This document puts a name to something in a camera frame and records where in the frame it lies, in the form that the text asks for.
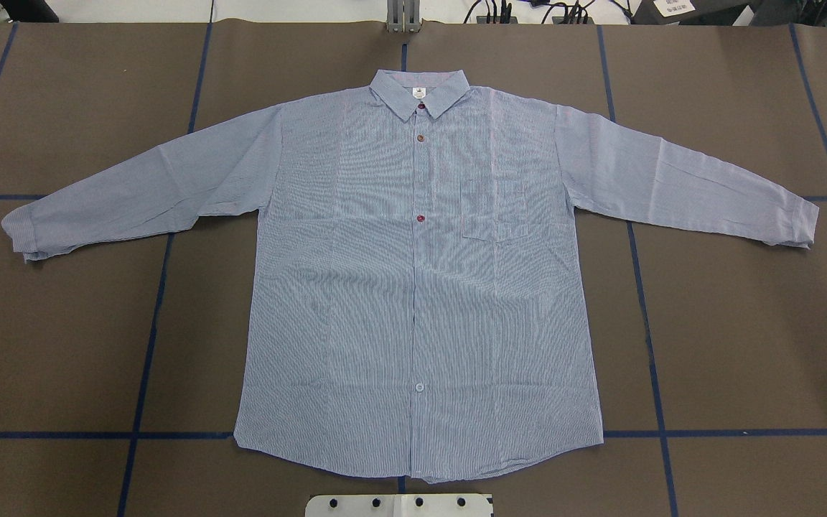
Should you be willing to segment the light blue striped shirt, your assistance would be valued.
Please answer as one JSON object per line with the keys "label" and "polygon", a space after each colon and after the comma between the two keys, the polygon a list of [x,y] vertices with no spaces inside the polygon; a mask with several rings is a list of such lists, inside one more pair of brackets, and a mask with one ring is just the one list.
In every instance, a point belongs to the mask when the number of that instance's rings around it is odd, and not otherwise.
{"label": "light blue striped shirt", "polygon": [[381,70],[168,141],[2,220],[26,261],[257,212],[233,437],[349,477],[601,444],[576,210],[810,248],[818,206],[662,137]]}

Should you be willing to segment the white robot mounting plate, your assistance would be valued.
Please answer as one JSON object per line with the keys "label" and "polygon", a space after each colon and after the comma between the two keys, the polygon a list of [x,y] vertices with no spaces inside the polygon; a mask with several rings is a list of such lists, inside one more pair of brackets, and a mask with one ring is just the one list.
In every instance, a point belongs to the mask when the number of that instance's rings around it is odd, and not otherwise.
{"label": "white robot mounting plate", "polygon": [[492,495],[480,493],[314,496],[305,516],[495,516]]}

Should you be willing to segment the black box with label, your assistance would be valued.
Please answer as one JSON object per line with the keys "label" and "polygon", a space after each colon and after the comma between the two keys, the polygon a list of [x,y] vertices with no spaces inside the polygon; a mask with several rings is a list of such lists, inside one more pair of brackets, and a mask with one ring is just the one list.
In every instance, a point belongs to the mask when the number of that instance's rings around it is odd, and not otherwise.
{"label": "black box with label", "polygon": [[633,25],[729,26],[749,1],[640,1]]}

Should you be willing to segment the grey aluminium frame post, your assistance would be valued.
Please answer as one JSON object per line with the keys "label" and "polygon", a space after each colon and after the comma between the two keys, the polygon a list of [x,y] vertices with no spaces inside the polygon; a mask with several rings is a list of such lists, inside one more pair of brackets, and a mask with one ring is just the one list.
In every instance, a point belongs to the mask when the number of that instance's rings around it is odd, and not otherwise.
{"label": "grey aluminium frame post", "polygon": [[417,33],[422,29],[419,0],[387,0],[386,29],[388,33]]}

